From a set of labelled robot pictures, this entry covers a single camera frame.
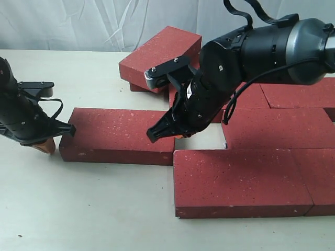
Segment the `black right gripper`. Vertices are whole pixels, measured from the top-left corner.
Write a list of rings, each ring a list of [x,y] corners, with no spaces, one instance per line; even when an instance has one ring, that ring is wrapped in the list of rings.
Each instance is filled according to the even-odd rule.
[[[175,136],[185,139],[203,131],[241,84],[241,43],[210,41],[198,57],[199,69],[180,92],[173,106],[147,130],[149,140]]]

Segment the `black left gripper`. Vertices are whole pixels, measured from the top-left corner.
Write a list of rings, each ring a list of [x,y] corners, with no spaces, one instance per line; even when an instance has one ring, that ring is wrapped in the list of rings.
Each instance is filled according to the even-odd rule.
[[[76,128],[73,124],[57,120],[63,104],[52,115],[48,116],[40,101],[52,101],[49,98],[27,97],[18,90],[1,90],[1,135],[23,146],[46,153],[55,152],[55,137],[69,134],[74,136]]]

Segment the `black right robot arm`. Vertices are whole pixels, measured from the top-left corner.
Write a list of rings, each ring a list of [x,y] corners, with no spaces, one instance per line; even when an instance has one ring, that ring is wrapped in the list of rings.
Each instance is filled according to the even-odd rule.
[[[238,97],[254,83],[313,85],[334,72],[334,25],[288,15],[273,24],[243,26],[207,42],[198,67],[186,55],[145,71],[151,89],[171,84],[172,107],[147,137],[189,138],[205,130],[219,111],[228,124]]]

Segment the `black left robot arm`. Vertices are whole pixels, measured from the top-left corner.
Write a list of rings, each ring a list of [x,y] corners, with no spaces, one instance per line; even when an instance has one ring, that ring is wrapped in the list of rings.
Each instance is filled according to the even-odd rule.
[[[9,62],[1,58],[1,135],[46,154],[55,152],[54,138],[74,136],[75,125],[59,121],[63,102],[52,98],[53,82],[19,82]],[[57,101],[58,110],[48,116],[40,101]]]

